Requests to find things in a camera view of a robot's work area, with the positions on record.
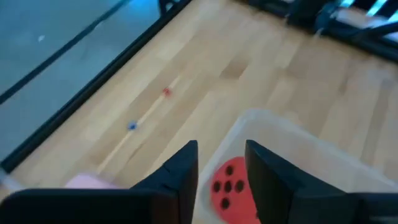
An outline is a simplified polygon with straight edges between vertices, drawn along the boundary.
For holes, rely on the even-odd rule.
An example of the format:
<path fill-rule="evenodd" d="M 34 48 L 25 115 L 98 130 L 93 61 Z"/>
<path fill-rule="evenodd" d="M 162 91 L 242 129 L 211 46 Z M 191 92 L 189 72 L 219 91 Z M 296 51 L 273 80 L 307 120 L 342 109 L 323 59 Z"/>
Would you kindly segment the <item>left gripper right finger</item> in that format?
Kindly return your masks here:
<path fill-rule="evenodd" d="M 398 193 L 345 192 L 253 140 L 245 161 L 261 224 L 398 224 Z"/>

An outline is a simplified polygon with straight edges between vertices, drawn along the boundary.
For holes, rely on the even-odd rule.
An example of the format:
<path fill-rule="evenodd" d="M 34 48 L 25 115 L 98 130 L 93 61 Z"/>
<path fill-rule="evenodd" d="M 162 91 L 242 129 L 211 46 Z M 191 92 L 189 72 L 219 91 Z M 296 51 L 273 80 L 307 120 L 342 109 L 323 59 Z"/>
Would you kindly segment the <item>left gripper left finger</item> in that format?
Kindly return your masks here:
<path fill-rule="evenodd" d="M 0 224 L 191 224 L 198 143 L 129 189 L 26 189 L 0 203 Z"/>

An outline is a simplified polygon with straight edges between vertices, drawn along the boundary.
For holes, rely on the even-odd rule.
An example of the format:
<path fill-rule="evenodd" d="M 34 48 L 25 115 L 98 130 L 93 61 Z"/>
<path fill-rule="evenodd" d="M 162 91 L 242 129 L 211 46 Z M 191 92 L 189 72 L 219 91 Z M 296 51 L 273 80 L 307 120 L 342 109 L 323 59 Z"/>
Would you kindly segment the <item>large red foam die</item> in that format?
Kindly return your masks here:
<path fill-rule="evenodd" d="M 243 156 L 226 161 L 214 172 L 210 198 L 215 213 L 227 224 L 261 224 Z"/>

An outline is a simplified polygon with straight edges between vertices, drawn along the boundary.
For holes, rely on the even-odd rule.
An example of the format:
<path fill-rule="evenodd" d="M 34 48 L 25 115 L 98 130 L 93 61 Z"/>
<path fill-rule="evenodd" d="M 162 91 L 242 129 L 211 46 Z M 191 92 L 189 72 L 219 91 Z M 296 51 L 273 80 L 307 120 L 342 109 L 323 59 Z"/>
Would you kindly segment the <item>clear plastic bin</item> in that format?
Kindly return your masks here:
<path fill-rule="evenodd" d="M 225 224 L 211 204 L 211 179 L 225 162 L 244 155 L 248 139 L 346 192 L 398 192 L 398 182 L 359 159 L 269 110 L 250 109 L 237 119 L 199 175 L 196 223 Z"/>

